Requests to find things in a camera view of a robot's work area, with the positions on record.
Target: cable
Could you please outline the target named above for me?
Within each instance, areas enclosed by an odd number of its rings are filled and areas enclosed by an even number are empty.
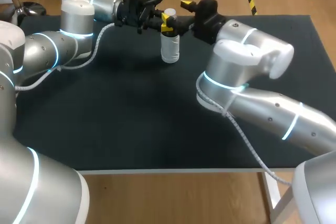
[[[100,31],[100,33],[98,35],[98,38],[97,38],[97,41],[96,41],[95,49],[93,51],[93,54],[92,54],[91,58],[88,61],[86,61],[85,63],[83,63],[81,65],[74,66],[74,67],[61,66],[62,69],[79,69],[79,68],[85,67],[86,65],[90,64],[94,60],[94,58],[96,57],[101,36],[106,31],[106,29],[108,29],[108,28],[110,28],[112,26],[114,26],[114,23],[110,23],[110,24],[104,26],[103,29]]]
[[[206,102],[208,102],[209,104],[212,104],[213,106],[217,107],[218,109],[220,109],[220,111],[222,112],[222,116],[223,117],[227,117],[230,122],[233,124],[233,126],[236,128],[236,130],[238,131],[238,133],[241,135],[241,137],[243,138],[245,144],[247,145],[248,149],[251,151],[253,157],[256,159],[256,161],[259,163],[259,165],[276,181],[287,185],[287,186],[291,186],[291,183],[288,181],[285,181],[284,179],[278,177],[274,172],[272,172],[266,165],[265,163],[261,160],[261,158],[259,157],[259,155],[256,153],[256,151],[254,150],[254,148],[252,147],[250,141],[247,139],[245,133],[242,131],[242,128],[240,128],[240,126],[238,125],[238,123],[236,122],[236,120],[233,118],[233,116],[231,115],[230,112],[226,112],[224,110],[224,108],[219,105],[218,103],[216,103],[215,101],[213,101],[212,99],[210,99],[206,94],[203,93],[203,91],[200,89],[200,85],[199,85],[199,81],[201,80],[201,78],[203,77],[203,74],[201,74],[196,81],[196,89],[197,89],[197,93],[200,94],[203,98],[206,100]]]
[[[32,85],[26,86],[26,87],[18,87],[15,86],[15,91],[28,91],[31,90],[35,87],[37,87],[38,85],[41,84],[41,82],[44,81],[44,79],[46,79],[48,77],[48,75],[50,75],[55,69],[57,69],[58,71],[61,70],[60,66],[57,66],[55,68],[51,68],[49,69],[44,75],[42,75],[37,81],[35,81]]]

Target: dark table surface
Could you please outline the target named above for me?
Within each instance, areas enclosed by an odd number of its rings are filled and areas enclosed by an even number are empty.
[[[276,91],[336,119],[335,70],[309,16],[238,16],[291,43],[295,56],[278,80],[250,87]],[[28,17],[26,35],[58,30],[60,18]],[[94,36],[105,24],[96,22]],[[106,31],[97,58],[79,70],[52,73],[17,99],[15,137],[77,170],[259,168],[227,119],[200,106],[195,81],[212,46],[181,38],[180,59],[167,65],[160,33],[132,27]],[[243,120],[238,123],[271,168],[296,167],[313,156]]]

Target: table leg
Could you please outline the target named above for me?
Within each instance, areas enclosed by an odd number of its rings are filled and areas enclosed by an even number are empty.
[[[280,196],[278,183],[269,174],[263,173],[271,224],[282,224],[295,210],[292,188],[289,187],[283,197]]]

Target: wooden floor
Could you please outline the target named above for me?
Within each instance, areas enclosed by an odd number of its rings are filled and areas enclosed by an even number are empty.
[[[60,0],[35,1],[60,14]],[[336,66],[334,0],[254,0],[259,15],[308,14]],[[247,0],[218,0],[224,15],[251,15]],[[164,0],[159,8],[180,0]],[[291,173],[280,173],[291,180]],[[86,176],[90,188],[88,224],[269,223],[256,173]],[[286,188],[280,186],[284,193]],[[297,213],[287,223],[300,223]]]

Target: hazard tape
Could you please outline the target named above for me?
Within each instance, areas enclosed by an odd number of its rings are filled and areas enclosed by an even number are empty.
[[[256,4],[254,3],[254,0],[248,0],[248,3],[250,4],[250,9],[252,12],[252,15],[258,15]]]

